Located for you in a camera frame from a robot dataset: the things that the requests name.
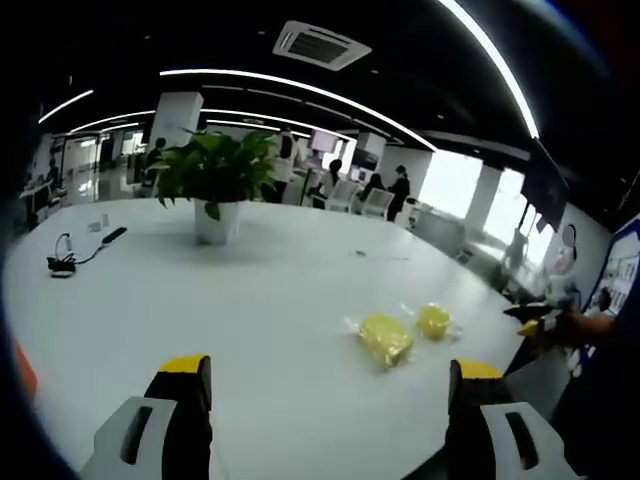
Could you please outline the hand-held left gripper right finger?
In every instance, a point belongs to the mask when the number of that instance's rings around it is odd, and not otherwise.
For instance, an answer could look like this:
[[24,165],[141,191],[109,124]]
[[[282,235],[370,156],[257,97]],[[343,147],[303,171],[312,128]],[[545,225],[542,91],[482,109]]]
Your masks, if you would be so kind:
[[577,479],[557,432],[513,400],[490,364],[450,363],[445,459],[449,479]]

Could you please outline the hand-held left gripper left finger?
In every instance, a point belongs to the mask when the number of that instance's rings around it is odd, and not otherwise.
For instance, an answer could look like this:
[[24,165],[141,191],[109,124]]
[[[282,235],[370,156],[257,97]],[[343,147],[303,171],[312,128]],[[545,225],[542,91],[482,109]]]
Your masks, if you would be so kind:
[[208,479],[211,360],[174,358],[96,431],[82,479]]

